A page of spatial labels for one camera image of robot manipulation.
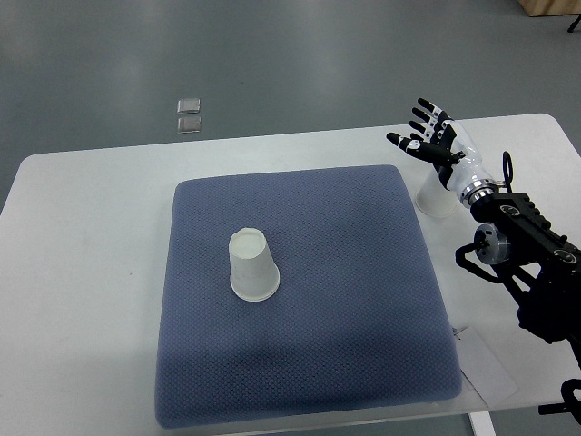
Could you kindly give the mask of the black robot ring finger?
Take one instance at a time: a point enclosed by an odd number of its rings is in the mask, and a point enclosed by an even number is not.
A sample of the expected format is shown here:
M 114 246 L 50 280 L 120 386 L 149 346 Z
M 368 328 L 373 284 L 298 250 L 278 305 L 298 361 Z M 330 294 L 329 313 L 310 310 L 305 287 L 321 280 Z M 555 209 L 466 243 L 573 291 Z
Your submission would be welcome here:
M 448 114 L 438 107 L 432 110 L 413 107 L 411 112 L 416 117 L 416 120 L 411 121 L 411 128 L 418 132 L 439 131 L 448 119 Z

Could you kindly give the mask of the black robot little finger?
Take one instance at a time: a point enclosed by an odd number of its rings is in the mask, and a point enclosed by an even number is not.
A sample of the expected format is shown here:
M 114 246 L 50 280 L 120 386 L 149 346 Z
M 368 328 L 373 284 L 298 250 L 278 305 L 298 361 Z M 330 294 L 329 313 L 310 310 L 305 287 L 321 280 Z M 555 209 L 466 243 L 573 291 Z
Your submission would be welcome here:
M 417 118 L 421 119 L 423 122 L 429 121 L 453 121 L 453 118 L 448 115 L 446 111 L 441 109 L 439 106 L 431 103 L 430 101 L 419 98 L 417 100 L 419 107 L 417 108 Z

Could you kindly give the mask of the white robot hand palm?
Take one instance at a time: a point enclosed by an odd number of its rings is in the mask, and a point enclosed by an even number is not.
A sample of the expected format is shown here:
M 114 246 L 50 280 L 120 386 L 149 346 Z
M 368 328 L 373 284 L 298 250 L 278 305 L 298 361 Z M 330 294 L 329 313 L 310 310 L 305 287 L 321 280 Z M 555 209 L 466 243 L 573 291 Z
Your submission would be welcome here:
M 463 205 L 472 205 L 482 196 L 495 191 L 493 177 L 484 169 L 482 157 L 472 138 L 457 121 L 445 121 L 443 134 L 438 137 L 453 154 L 462 154 L 457 163 L 438 170 L 440 183 L 454 193 Z

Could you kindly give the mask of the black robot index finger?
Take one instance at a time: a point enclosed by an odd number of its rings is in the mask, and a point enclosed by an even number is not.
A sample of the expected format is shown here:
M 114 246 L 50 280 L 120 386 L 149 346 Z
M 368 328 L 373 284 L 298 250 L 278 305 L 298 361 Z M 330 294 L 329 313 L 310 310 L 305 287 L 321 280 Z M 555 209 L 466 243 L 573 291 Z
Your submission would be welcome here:
M 418 141 L 422 143 L 433 144 L 434 143 L 434 136 L 433 134 L 424 135 L 424 134 L 414 134 L 412 133 L 410 136 L 412 141 Z

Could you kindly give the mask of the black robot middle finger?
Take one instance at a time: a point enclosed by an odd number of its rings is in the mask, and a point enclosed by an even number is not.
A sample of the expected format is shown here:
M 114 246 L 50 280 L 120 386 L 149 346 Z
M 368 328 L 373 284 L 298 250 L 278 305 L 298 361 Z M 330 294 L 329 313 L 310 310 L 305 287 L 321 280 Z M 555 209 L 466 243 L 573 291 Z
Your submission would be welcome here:
M 411 133 L 414 134 L 424 134 L 429 135 L 433 134 L 434 139 L 438 137 L 439 134 L 439 122 L 438 121 L 429 121 L 427 123 L 420 123 L 418 121 L 409 121 L 409 127 L 411 128 Z

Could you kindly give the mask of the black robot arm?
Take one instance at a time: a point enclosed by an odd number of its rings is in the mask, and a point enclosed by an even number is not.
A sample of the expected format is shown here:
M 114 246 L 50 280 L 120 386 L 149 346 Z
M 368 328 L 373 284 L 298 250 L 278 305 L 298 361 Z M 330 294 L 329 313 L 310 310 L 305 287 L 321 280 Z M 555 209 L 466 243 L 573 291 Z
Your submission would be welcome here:
M 472 243 L 456 250 L 459 267 L 503 285 L 517 303 L 520 328 L 547 343 L 566 341 L 580 355 L 580 251 L 552 231 L 526 193 L 511 187 L 513 167 L 503 154 L 503 178 L 483 167 L 460 122 L 420 98 L 410 136 L 387 134 L 406 154 L 432 164 L 438 183 L 455 194 L 479 224 Z

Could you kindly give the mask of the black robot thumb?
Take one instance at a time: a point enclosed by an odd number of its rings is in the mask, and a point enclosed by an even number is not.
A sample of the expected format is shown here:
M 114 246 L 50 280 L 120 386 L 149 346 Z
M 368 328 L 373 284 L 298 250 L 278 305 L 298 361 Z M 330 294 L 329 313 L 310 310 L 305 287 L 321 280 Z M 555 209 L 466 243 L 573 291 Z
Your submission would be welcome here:
M 395 133 L 387 133 L 386 138 L 406 154 L 427 163 L 458 163 L 462 152 L 452 153 L 437 144 L 410 139 Z

